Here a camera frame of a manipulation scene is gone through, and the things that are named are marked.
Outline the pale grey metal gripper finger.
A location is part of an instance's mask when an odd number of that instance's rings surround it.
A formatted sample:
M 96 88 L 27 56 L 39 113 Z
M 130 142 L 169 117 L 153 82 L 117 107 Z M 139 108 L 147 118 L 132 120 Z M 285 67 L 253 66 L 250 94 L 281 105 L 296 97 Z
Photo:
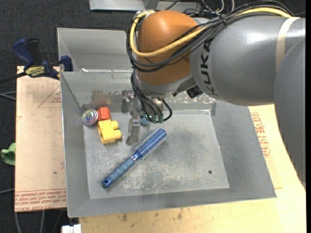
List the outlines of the pale grey metal gripper finger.
M 140 133 L 140 121 L 139 121 L 139 119 L 138 118 L 130 119 L 126 144 L 128 146 L 130 146 L 134 143 L 137 143 L 139 140 L 139 133 Z

